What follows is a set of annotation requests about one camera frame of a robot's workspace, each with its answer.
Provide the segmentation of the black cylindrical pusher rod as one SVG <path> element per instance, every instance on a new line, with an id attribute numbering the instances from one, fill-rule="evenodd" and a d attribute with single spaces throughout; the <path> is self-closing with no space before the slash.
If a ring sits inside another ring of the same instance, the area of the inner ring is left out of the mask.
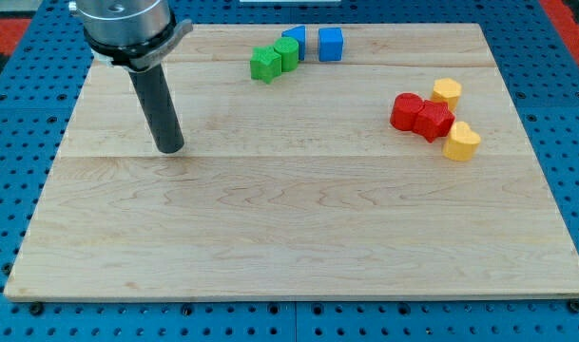
<path id="1" fill-rule="evenodd" d="M 184 145 L 183 133 L 162 66 L 129 76 L 158 150 L 165 154 L 179 151 Z"/>

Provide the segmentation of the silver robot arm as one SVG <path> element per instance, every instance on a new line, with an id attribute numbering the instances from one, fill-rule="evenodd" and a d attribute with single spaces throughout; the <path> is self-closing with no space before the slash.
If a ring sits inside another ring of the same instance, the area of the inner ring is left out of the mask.
<path id="1" fill-rule="evenodd" d="M 183 133 L 162 61 L 192 21 L 178 20 L 167 0 L 73 0 L 68 10 L 83 23 L 94 56 L 128 72 L 158 150 L 179 151 Z"/>

